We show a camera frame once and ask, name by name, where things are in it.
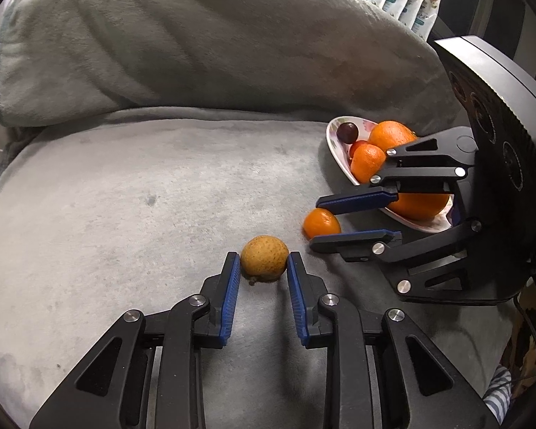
grape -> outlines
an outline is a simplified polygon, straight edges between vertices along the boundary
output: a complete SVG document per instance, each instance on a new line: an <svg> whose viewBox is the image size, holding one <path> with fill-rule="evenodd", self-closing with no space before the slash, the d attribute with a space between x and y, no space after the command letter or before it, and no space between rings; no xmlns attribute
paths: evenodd
<svg viewBox="0 0 536 429"><path fill-rule="evenodd" d="M337 136L343 143L351 144L359 137L359 130L353 122L344 122L338 127Z"/></svg>

black and white striped cloth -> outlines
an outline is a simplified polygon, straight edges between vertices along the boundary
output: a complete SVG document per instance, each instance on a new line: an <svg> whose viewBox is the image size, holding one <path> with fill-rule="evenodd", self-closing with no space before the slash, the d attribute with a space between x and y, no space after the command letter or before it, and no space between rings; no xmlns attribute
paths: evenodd
<svg viewBox="0 0 536 429"><path fill-rule="evenodd" d="M490 380L488 390L482 397L486 406L489 407L489 410L492 411L492 414L498 420L498 424L502 424L502 421L504 421L504 417L506 416L506 411L508 411L508 407L510 406L512 385L506 383L510 382L511 379L512 376L510 371L504 366L498 366L495 375L492 376L492 379Z"/></svg>

circular camera lens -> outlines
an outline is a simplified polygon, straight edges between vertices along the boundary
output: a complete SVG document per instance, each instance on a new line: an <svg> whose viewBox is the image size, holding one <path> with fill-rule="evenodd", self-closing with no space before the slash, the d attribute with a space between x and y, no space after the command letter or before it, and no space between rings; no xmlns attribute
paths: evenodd
<svg viewBox="0 0 536 429"><path fill-rule="evenodd" d="M475 119L477 120L478 125L484 131L484 133L489 138L489 140L492 143L495 143L496 142L495 124L492 122L492 118L490 117L490 114L488 114L488 111L486 111L485 106L478 99L476 94L472 93L470 94L470 97L473 101L473 107L475 109Z"/></svg>
<svg viewBox="0 0 536 429"><path fill-rule="evenodd" d="M518 155L516 155L516 150L510 143L504 142L502 145L502 156L504 157L504 164L506 164L506 170L512 184L518 191L522 190L524 177L522 175L522 168L520 167L520 160L518 159Z"/></svg>
<svg viewBox="0 0 536 429"><path fill-rule="evenodd" d="M456 96L458 96L462 101L466 102L466 94L463 90L461 83L458 81L457 77L453 73L449 73L450 84L455 91Z"/></svg>

dark spot on cloth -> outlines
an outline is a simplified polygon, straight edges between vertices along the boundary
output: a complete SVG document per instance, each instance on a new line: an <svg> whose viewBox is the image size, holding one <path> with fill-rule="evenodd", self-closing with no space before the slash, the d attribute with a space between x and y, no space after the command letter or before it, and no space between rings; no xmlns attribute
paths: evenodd
<svg viewBox="0 0 536 429"><path fill-rule="evenodd" d="M145 203L147 206L155 206L155 202L157 201L156 195L147 195L147 198L145 198Z"/></svg>

white plate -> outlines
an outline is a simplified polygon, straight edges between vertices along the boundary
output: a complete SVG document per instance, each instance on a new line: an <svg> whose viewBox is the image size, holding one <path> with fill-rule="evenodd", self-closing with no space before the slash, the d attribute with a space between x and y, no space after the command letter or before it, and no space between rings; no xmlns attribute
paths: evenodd
<svg viewBox="0 0 536 429"><path fill-rule="evenodd" d="M338 127L344 122L353 122L355 125L357 125L357 128L359 129L358 140L368 140L370 132L377 125L377 123L363 118L356 118L354 116L340 116L338 118L332 119L326 128L326 140L330 152L332 152L332 155L338 163L339 167L347 176L347 178L352 182L352 184L359 185L359 182L353 176L349 166L350 145L343 143L337 137ZM383 211L386 215L392 217L396 221L399 221L401 224L405 224L406 226L412 227L416 230L420 230L421 232L426 232L428 234L436 234L451 227L451 224L447 219L447 214L452 207L453 199L449 197L449 202L441 210L441 212L436 215L431 221L412 221L403 218L396 213L393 213L387 208L381 208L381 211Z"/></svg>

